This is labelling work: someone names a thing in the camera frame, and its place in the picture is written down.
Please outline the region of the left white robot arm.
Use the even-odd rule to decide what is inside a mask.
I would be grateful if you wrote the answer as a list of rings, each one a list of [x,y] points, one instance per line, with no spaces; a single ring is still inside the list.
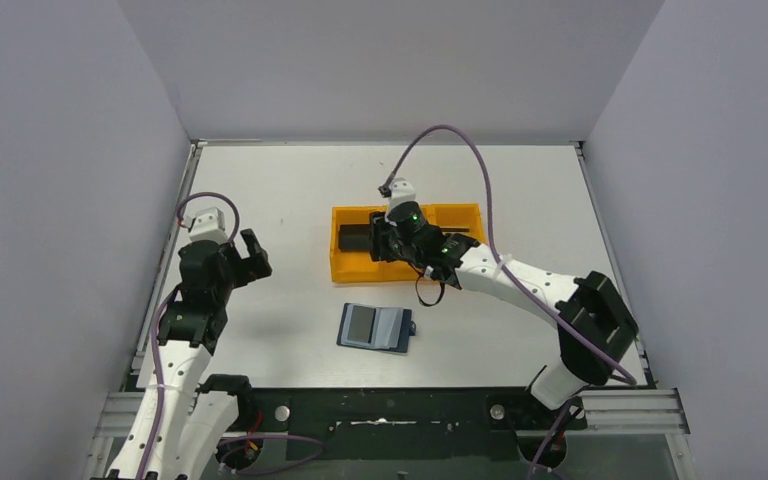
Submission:
[[[234,241],[196,240],[179,252],[181,280],[152,321],[152,374],[106,479],[197,479],[231,427],[257,419],[245,375],[205,372],[228,323],[234,290],[272,273],[250,229]]]

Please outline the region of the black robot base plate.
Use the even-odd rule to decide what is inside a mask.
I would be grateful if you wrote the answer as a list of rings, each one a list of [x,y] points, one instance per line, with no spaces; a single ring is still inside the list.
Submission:
[[[246,476],[314,461],[514,461],[559,414],[523,387],[256,389],[214,457]]]

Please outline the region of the blue card holder wallet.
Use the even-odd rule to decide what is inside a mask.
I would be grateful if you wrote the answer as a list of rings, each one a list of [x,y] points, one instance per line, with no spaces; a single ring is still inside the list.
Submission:
[[[348,341],[348,317],[355,305],[374,308],[376,310],[372,340],[369,344]],[[340,325],[336,344],[341,347],[361,350],[378,351],[392,354],[407,354],[410,339],[416,335],[416,323],[413,311],[402,307],[374,307],[358,303],[345,303],[340,317]]]

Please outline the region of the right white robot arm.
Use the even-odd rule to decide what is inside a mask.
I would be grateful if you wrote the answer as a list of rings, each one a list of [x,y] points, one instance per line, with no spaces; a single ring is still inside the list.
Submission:
[[[369,220],[373,261],[404,262],[444,287],[490,295],[556,329],[559,358],[537,375],[522,400],[531,424],[550,425],[567,400],[619,373],[639,327],[606,275],[557,274],[504,257],[489,244],[429,223],[414,201],[373,212]]]

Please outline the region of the dark card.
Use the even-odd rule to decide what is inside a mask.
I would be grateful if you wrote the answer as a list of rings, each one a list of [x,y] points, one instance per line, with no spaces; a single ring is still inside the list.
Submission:
[[[376,310],[365,306],[355,305],[348,317],[346,338],[351,342],[369,344],[372,340]]]

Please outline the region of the black cards stack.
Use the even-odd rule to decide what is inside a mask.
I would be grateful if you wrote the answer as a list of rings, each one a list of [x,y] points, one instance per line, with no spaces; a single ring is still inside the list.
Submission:
[[[371,249],[369,224],[343,224],[337,230],[337,249],[340,252],[369,253]]]

